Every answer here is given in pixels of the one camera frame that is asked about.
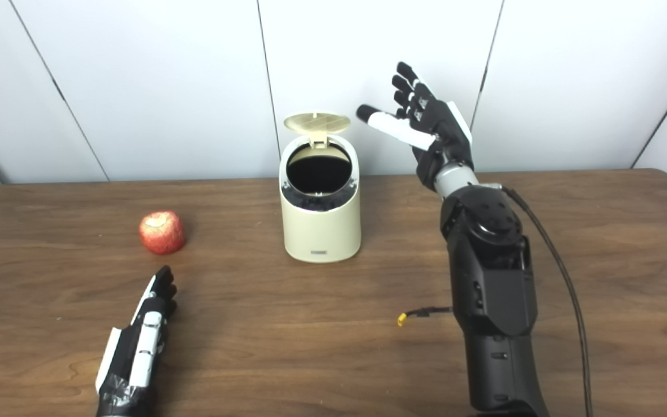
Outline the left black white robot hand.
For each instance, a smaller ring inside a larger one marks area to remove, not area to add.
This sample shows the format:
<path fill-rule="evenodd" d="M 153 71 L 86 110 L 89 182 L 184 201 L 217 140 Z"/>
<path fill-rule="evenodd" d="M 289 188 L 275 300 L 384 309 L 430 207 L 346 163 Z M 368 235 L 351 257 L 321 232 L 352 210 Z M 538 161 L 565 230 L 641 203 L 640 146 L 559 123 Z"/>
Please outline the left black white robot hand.
<path fill-rule="evenodd" d="M 168 337 L 168 320 L 177 310 L 177 286 L 169 266 L 151 277 L 130 324 L 111 329 L 95 381 L 97 416 L 152 416 L 154 383 Z"/>

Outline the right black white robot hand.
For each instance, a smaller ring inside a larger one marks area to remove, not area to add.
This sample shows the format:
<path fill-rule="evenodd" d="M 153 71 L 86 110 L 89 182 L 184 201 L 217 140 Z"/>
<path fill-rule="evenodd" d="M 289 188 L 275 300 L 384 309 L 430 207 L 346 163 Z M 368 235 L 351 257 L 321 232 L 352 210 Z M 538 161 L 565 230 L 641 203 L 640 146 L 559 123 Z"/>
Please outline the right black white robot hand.
<path fill-rule="evenodd" d="M 411 146 L 416 176 L 432 192 L 448 168 L 474 169 L 472 134 L 455 103 L 436 98 L 426 82 L 406 63 L 392 77 L 398 108 L 391 114 L 362 104 L 356 116 L 373 129 Z"/>

